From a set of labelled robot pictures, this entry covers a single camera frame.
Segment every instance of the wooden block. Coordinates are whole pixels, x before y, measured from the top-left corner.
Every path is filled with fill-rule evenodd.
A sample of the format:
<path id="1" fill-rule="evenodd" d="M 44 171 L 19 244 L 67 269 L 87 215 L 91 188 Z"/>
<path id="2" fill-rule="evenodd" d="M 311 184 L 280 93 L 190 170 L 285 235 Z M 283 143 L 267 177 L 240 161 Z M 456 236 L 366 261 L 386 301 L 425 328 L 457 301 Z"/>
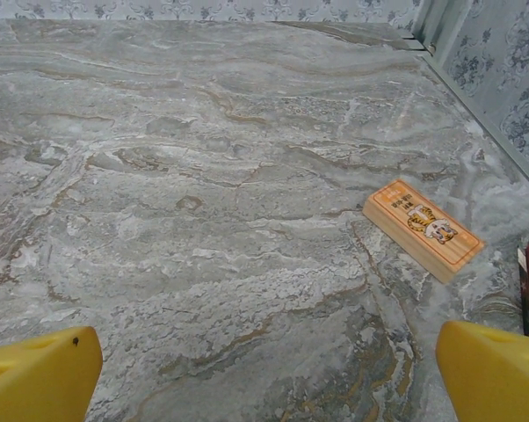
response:
<path id="1" fill-rule="evenodd" d="M 484 246 L 481 239 L 400 179 L 373 193 L 363 212 L 443 283 Z"/>

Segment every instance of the wall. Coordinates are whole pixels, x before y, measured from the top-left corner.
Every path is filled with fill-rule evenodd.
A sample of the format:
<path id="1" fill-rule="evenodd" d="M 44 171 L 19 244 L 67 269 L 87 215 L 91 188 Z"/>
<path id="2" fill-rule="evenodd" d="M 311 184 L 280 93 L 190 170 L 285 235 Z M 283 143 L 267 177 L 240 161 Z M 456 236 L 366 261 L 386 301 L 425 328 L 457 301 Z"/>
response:
<path id="1" fill-rule="evenodd" d="M 529 161 L 529 0 L 471 0 L 443 67 Z"/>
<path id="2" fill-rule="evenodd" d="M 0 18 L 311 20 L 411 28 L 421 0 L 0 0 Z"/>

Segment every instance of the cartoon tiger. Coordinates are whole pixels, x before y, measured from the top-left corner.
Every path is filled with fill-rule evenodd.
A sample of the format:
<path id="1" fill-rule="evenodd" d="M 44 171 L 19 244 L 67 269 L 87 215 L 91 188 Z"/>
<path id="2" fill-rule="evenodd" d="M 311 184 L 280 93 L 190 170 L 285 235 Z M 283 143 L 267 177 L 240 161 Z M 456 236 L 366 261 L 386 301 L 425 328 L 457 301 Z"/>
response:
<path id="1" fill-rule="evenodd" d="M 452 240 L 458 232 L 450 227 L 450 222 L 445 219 L 438 219 L 432 210 L 423 204 L 419 204 L 411 209 L 407 215 L 407 224 L 411 230 L 423 231 L 424 235 L 430 239 L 436 239 L 440 244 Z"/>

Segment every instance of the marble veining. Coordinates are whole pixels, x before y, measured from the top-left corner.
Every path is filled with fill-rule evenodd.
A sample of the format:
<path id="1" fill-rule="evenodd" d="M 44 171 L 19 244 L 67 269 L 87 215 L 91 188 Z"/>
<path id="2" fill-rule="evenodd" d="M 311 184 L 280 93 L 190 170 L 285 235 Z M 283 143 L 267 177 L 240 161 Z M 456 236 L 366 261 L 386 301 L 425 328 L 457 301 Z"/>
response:
<path id="1" fill-rule="evenodd" d="M 94 326 L 90 422 L 454 420 L 438 330 L 520 330 L 529 184 L 357 28 L 0 20 L 0 345 Z M 487 243 L 448 286 L 361 213 L 398 177 Z"/>

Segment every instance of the floral wallpaper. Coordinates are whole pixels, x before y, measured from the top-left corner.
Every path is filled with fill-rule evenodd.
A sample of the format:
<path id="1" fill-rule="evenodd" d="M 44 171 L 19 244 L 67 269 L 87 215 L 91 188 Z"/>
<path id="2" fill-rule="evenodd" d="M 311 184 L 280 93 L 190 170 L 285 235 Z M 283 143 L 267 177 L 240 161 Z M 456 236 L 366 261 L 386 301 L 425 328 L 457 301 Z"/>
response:
<path id="1" fill-rule="evenodd" d="M 529 0 L 472 0 L 445 69 L 529 161 Z"/>
<path id="2" fill-rule="evenodd" d="M 0 18 L 388 22 L 411 29 L 421 0 L 0 0 Z"/>

